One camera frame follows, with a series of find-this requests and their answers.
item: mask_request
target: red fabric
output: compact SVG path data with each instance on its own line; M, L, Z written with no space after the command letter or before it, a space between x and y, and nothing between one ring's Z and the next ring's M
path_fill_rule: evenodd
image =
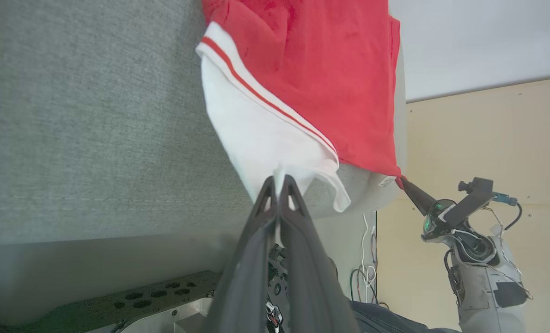
M343 162L400 176L394 146L399 21L385 0L203 0L248 71Z

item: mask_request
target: red and white garment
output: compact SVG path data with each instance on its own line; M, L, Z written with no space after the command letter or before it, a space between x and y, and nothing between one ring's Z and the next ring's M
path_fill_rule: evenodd
M339 161L400 176L393 140L399 23L387 2L204 0L197 46L209 118L254 200L288 173L350 200Z

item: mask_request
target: white fabric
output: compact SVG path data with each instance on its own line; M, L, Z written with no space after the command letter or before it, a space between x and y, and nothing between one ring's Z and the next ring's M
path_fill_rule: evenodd
M255 91L250 91L236 78L214 49L199 44L197 52L202 58L203 92L209 118L252 200L256 200L267 177L275 176L277 190L281 191L283 177L289 174L302 193L314 178L332 185L336 190L334 209L344 211L351 200L336 174L339 162L332 143L256 82L239 58L232 38L220 26L212 23L206 36L218 44L237 76Z

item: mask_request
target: red stripe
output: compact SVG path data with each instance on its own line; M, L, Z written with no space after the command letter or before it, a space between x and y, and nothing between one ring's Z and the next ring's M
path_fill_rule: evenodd
M238 73L236 72L236 70L234 70L234 67L232 65L232 61L230 61L230 58L228 57L228 55L226 55L226 53L218 46L218 44L216 44L216 42L214 42L211 38L207 37L207 36L203 36L203 38L201 39L201 43L204 43L206 44L207 46L211 47L216 53L218 53L218 55L222 58L223 61L225 61L226 65L228 65L228 68L230 69L230 72L232 73L232 75L234 76L234 78L236 80L238 80L241 84L243 84L245 86L245 88L247 88L251 93L253 93L256 97L258 97L261 101L267 103L267 105L269 105L270 107L274 108L275 110L279 111L279 113L283 114L284 116L286 116L287 118L290 118L291 120L293 120L294 122L296 122L299 126L302 126L304 129L310 131L312 134L316 135L317 137L319 137L324 143L326 143L327 146L329 146L336 154L336 149L329 145L328 142L323 138L321 137L320 135L318 135L316 132L314 132L312 129L306 127L304 124L298 122L298 120L296 120L296 118L290 116L289 114L285 113L285 111L283 111L282 109L280 109L279 107L277 107L275 104L267 101L265 99L265 97L261 96L256 90L252 89L252 87L250 85L248 85L246 83L245 80L243 80L243 78L240 77L240 75L238 75Z

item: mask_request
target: robotic arm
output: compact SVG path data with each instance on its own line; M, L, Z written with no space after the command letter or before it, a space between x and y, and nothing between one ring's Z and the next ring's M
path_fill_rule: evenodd
M448 280L456 295L459 325L463 333L523 333L522 308L529 291L521 281L521 272L512 261L509 248L503 243L504 227L499 222L495 236L476 232L469 216L478 209L487 209L491 201L516 206L517 200L493 192L493 181L474 178L460 182L459 191L468 194L461 202L435 200L419 187L401 178L404 192L421 214L424 242L444 243L450 249L444 256ZM448 264L451 257L452 266Z

